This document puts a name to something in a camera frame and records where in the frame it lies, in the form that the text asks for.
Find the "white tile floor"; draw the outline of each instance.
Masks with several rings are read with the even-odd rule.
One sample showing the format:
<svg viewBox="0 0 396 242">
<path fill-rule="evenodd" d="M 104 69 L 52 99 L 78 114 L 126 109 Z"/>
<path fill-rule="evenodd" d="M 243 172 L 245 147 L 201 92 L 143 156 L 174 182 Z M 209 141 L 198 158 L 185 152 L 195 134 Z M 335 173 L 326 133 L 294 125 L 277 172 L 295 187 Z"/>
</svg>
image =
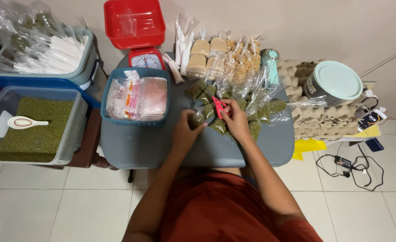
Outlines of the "white tile floor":
<svg viewBox="0 0 396 242">
<path fill-rule="evenodd" d="M 385 150 L 365 148 L 385 170 L 384 185 L 375 192 L 356 187 L 352 177 L 332 178 L 316 167 L 315 159 L 337 154 L 339 143 L 276 168 L 326 242 L 396 241 L 396 120 L 381 128 L 378 139 Z M 358 147 L 346 144 L 338 153 L 352 161 L 360 155 Z M 335 172 L 326 158 L 322 165 Z M 372 187 L 381 172 L 372 164 L 369 173 Z M 354 175 L 358 184 L 368 182 L 366 174 Z M 145 170 L 136 172 L 134 184 L 127 177 L 128 171 L 95 167 L 59 171 L 0 164 L 0 241 L 120 241 L 147 189 Z"/>
</svg>

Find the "red plastic bowl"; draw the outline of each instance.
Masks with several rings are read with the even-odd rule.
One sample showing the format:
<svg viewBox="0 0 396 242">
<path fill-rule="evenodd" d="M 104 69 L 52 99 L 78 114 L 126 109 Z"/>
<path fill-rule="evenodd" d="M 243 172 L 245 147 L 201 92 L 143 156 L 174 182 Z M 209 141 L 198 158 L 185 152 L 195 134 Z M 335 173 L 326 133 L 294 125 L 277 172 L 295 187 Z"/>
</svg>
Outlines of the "red plastic bowl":
<svg viewBox="0 0 396 242">
<path fill-rule="evenodd" d="M 136 19 L 136 37 L 124 35 L 122 24 L 130 9 Z M 104 3 L 105 34 L 120 49 L 160 45 L 165 41 L 165 22 L 158 0 L 108 0 Z"/>
</svg>

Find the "ceramic spoon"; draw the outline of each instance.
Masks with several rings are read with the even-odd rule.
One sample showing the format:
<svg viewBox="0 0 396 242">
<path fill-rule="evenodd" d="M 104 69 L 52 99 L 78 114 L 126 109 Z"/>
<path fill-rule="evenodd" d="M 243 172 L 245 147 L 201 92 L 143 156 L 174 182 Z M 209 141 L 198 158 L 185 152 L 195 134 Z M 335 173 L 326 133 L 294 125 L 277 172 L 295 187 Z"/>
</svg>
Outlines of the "ceramic spoon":
<svg viewBox="0 0 396 242">
<path fill-rule="evenodd" d="M 32 118 L 24 117 L 24 116 L 16 116 L 8 119 L 8 126 L 13 129 L 22 130 L 27 129 L 36 125 L 48 125 L 47 121 L 35 121 Z"/>
</svg>

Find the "gray table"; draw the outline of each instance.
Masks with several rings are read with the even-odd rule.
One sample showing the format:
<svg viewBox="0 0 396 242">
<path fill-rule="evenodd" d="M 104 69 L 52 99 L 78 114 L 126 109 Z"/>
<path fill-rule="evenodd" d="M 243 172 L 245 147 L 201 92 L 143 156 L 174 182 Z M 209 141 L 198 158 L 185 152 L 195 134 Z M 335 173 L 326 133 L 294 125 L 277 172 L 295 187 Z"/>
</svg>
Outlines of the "gray table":
<svg viewBox="0 0 396 242">
<path fill-rule="evenodd" d="M 127 56 L 117 65 L 117 68 L 126 67 L 129 67 Z M 182 84 L 174 85 L 172 80 L 171 83 L 171 101 L 162 128 L 120 126 L 102 120 L 102 150 L 112 166 L 119 169 L 157 168 L 164 162 L 171 146 L 171 131 L 179 119 L 180 112 L 195 107 L 190 97 L 183 94 L 193 82 L 186 80 Z M 275 98 L 287 101 L 285 92 L 277 94 Z M 287 122 L 274 127 L 262 124 L 257 144 L 272 166 L 286 164 L 294 152 L 293 123 Z M 185 157 L 182 166 L 244 167 L 244 159 L 241 147 L 207 127 Z"/>
</svg>

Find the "red shirt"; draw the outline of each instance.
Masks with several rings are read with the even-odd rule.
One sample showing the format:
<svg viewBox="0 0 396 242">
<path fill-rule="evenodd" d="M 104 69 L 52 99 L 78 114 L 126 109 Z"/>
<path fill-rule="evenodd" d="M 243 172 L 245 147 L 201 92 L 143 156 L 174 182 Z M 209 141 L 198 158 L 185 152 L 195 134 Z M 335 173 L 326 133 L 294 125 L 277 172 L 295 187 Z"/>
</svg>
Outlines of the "red shirt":
<svg viewBox="0 0 396 242">
<path fill-rule="evenodd" d="M 303 219 L 279 229 L 256 188 L 227 173 L 206 173 L 176 181 L 160 227 L 161 242 L 322 242 Z"/>
</svg>

